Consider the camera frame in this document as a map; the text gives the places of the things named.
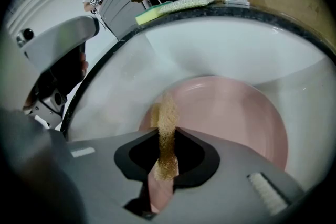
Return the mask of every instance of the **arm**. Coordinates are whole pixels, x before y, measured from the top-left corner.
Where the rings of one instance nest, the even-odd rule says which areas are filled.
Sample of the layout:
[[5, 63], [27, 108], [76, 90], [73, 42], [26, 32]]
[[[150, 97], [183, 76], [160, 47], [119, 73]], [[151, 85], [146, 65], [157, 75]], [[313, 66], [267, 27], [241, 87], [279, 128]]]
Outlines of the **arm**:
[[93, 6], [90, 5], [90, 2], [84, 2], [84, 10], [86, 12], [89, 12], [89, 11], [93, 10], [94, 8], [95, 7], [93, 7]]

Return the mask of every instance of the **pink plate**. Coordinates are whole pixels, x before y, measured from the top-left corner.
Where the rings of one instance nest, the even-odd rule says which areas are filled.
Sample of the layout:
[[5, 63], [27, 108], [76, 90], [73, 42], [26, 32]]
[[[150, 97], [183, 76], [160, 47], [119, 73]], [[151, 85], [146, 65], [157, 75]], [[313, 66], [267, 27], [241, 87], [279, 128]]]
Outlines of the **pink plate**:
[[[273, 104], [254, 87], [234, 79], [213, 76], [184, 81], [168, 92], [179, 109], [179, 127], [246, 145], [285, 169], [288, 143], [284, 123]], [[150, 127], [150, 111], [139, 129]], [[161, 210], [168, 202], [167, 195], [161, 191], [166, 199], [159, 198], [160, 182], [155, 182], [152, 177], [151, 172], [151, 202]], [[161, 190], [172, 188], [171, 183], [168, 185], [162, 185]]]

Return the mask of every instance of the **mesh sponge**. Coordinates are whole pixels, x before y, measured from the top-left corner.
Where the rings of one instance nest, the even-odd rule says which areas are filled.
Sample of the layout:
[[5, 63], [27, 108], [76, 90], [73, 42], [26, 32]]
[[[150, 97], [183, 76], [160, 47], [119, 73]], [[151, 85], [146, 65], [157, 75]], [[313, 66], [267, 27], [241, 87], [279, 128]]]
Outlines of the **mesh sponge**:
[[151, 126], [159, 129], [159, 159], [155, 163], [156, 180], [172, 180], [178, 175], [179, 164], [175, 155], [175, 129], [179, 120], [177, 106], [168, 93], [163, 94], [161, 104], [151, 111]]

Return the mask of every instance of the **silver mesh sponge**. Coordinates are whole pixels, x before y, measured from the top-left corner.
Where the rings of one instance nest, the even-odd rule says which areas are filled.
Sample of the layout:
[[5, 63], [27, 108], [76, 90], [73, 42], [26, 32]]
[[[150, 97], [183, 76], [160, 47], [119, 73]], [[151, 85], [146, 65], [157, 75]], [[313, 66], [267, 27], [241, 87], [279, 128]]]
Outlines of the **silver mesh sponge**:
[[170, 4], [164, 5], [160, 10], [159, 14], [166, 14], [170, 12], [177, 12], [178, 10], [203, 7], [215, 0], [177, 0]]

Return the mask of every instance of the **black border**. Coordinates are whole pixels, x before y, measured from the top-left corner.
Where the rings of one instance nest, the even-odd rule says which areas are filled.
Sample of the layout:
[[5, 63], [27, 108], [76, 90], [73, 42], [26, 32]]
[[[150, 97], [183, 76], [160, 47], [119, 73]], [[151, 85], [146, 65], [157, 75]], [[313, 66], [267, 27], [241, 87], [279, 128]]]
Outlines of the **black border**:
[[204, 8], [189, 9], [176, 13], [166, 15], [164, 17], [158, 18], [151, 22], [148, 22], [144, 25], [137, 27], [136, 29], [130, 31], [124, 38], [122, 38], [118, 43], [116, 43], [92, 68], [92, 70], [85, 77], [84, 81], [81, 83], [80, 87], [76, 91], [75, 96], [73, 97], [67, 112], [65, 113], [61, 129], [65, 138], [68, 138], [68, 127], [72, 120], [73, 112], [76, 109], [77, 104], [79, 103], [81, 97], [85, 93], [89, 84], [93, 81], [97, 73], [105, 65], [105, 63], [113, 57], [113, 55], [132, 37], [143, 32], [144, 30], [151, 29], [153, 27], [174, 22], [177, 20], [196, 18], [196, 17], [207, 17], [207, 16], [224, 16], [224, 17], [235, 17], [235, 18], [244, 18], [252, 19], [262, 23], [267, 23], [282, 29], [285, 29], [289, 32], [292, 32], [308, 42], [314, 44], [322, 52], [324, 52], [335, 64], [336, 64], [336, 55], [333, 53], [331, 48], [327, 45], [327, 42], [322, 38], [319, 38], [318, 35], [312, 34], [312, 29], [307, 30], [306, 27], [300, 26], [297, 21], [294, 19], [285, 16], [283, 14], [276, 14], [275, 12], [266, 12], [258, 8], [252, 8], [248, 6], [236, 6], [236, 5], [211, 5]]

